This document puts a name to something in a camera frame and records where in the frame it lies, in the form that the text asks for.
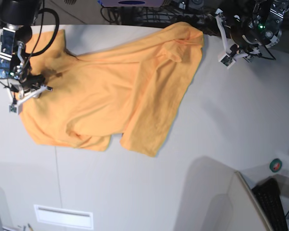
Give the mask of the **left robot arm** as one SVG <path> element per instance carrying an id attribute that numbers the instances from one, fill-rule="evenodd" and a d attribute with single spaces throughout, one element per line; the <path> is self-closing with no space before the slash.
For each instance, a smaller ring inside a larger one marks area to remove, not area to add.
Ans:
<path id="1" fill-rule="evenodd" d="M 269 48 L 279 43 L 289 0 L 236 0 L 234 3 L 236 9 L 227 21 L 231 39 L 237 45 L 234 58 L 242 55 L 248 62 L 254 57 L 275 60 Z"/>

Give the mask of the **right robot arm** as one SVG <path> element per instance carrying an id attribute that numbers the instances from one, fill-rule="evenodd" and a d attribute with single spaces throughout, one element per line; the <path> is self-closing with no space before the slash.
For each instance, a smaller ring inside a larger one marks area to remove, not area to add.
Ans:
<path id="1" fill-rule="evenodd" d="M 30 52 L 26 44 L 32 39 L 31 26 L 39 15 L 50 13 L 55 19 L 55 29 L 48 44 L 36 51 L 35 43 Z M 0 83 L 12 93 L 13 99 L 38 98 L 45 90 L 52 88 L 45 85 L 42 74 L 33 75 L 30 60 L 44 54 L 53 44 L 59 30 L 58 13 L 45 7 L 43 0 L 4 0 L 0 9 L 0 20 L 4 26 L 0 35 Z"/>

